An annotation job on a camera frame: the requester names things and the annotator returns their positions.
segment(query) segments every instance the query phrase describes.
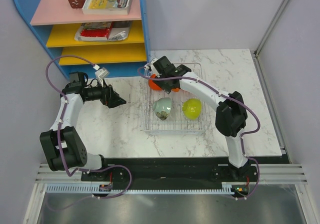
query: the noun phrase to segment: gray floor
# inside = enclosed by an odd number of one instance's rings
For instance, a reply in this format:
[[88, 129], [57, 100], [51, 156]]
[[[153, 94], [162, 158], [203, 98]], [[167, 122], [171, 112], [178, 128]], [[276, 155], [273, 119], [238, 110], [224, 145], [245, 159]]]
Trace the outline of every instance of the gray floor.
[[[62, 208], [87, 194], [46, 194]], [[305, 224], [294, 186], [259, 186], [246, 201], [217, 195], [124, 195], [43, 207], [39, 224]]]

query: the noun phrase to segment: white wire basket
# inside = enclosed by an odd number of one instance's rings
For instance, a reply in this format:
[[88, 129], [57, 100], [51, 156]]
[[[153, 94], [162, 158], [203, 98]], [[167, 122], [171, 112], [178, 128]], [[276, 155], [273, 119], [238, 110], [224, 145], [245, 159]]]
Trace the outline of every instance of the white wire basket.
[[[180, 64], [184, 64], [189, 67], [194, 73], [202, 78], [202, 68], [199, 63], [175, 63], [177, 67]], [[150, 77], [150, 72], [145, 71], [145, 76]], [[150, 89], [148, 80], [145, 80], [144, 85], [144, 99], [142, 105], [142, 128], [143, 130], [151, 135], [162, 135], [162, 134], [193, 134], [200, 135], [208, 128], [207, 115], [206, 115], [206, 104], [201, 101], [202, 110], [201, 114], [196, 120], [190, 120], [185, 117], [182, 106], [183, 103], [191, 98], [197, 98], [193, 94], [180, 90], [178, 93], [171, 92], [170, 94], [164, 91], [154, 91]], [[169, 117], [162, 121], [156, 116], [152, 110], [153, 103], [161, 98], [169, 97], [172, 99], [172, 109]]]

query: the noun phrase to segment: gray wall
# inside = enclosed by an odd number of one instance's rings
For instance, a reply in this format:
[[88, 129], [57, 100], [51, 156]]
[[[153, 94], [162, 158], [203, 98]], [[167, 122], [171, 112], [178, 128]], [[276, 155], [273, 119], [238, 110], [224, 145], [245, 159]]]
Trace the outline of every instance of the gray wall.
[[256, 49], [282, 0], [146, 0], [152, 50]]
[[[39, 164], [39, 142], [53, 123], [59, 95], [47, 84], [49, 57], [15, 9], [13, 0], [0, 0], [0, 223], [21, 223]], [[58, 69], [54, 83], [66, 84]]]
[[292, 0], [260, 54], [287, 148], [320, 207], [320, 0]]

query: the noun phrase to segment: marble table top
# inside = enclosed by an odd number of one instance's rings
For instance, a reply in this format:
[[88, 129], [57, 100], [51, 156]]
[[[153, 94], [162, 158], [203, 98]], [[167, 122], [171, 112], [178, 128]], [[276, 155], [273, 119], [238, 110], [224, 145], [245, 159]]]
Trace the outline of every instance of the marble table top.
[[[238, 91], [259, 117], [261, 129], [244, 139], [250, 156], [280, 156], [281, 150], [248, 49], [153, 51], [152, 58], [166, 55], [173, 63], [198, 62], [203, 79], [228, 92]], [[225, 137], [215, 127], [215, 112], [207, 108], [209, 127], [200, 136], [146, 134], [141, 127], [145, 80], [140, 77], [109, 78], [126, 105], [108, 109], [99, 101], [86, 102], [76, 130], [86, 149], [104, 157], [223, 157], [228, 156]], [[245, 130], [257, 126], [248, 113]]]

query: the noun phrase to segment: yellow shelf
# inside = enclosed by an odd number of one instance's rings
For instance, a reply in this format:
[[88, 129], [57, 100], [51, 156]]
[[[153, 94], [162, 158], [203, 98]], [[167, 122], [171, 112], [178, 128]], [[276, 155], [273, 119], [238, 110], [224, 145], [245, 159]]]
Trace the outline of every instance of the yellow shelf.
[[[77, 55], [93, 63], [142, 62], [147, 60], [145, 44], [115, 44], [99, 46], [65, 47], [62, 55]], [[76, 58], [63, 58], [59, 65], [87, 64]]]
[[48, 48], [89, 46], [89, 45], [110, 45], [126, 43], [143, 43], [144, 33], [141, 20], [132, 22], [130, 33], [127, 39], [115, 42], [83, 42], [75, 41], [75, 34], [81, 23], [55, 24], [46, 43]]

